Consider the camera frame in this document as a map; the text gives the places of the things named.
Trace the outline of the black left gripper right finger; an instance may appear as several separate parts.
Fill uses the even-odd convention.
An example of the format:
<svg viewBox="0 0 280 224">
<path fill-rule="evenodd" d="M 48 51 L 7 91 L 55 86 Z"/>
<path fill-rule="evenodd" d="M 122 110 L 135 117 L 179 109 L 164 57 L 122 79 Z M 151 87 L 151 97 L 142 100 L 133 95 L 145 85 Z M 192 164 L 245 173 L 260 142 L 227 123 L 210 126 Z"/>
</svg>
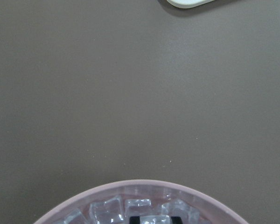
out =
<svg viewBox="0 0 280 224">
<path fill-rule="evenodd" d="M 181 217 L 171 216 L 172 224 L 181 224 Z"/>
</svg>

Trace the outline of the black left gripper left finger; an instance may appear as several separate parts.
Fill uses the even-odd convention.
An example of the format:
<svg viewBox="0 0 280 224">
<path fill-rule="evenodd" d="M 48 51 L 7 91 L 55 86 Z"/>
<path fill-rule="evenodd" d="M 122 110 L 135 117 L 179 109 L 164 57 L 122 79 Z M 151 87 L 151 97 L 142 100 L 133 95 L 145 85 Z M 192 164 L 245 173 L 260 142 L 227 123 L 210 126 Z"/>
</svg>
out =
<svg viewBox="0 0 280 224">
<path fill-rule="evenodd" d="M 140 224 L 140 216 L 129 217 L 129 224 Z"/>
</svg>

